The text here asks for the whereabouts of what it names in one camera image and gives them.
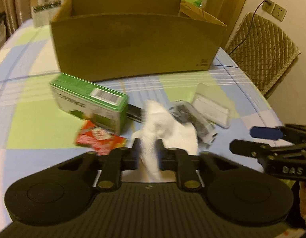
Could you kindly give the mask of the person right hand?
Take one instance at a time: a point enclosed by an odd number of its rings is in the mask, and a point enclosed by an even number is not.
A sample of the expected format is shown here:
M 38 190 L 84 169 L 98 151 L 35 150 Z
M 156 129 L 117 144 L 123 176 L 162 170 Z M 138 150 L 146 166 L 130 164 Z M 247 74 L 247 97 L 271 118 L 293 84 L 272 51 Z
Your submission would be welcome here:
M 306 224 L 306 182 L 300 182 L 299 184 L 300 214 Z

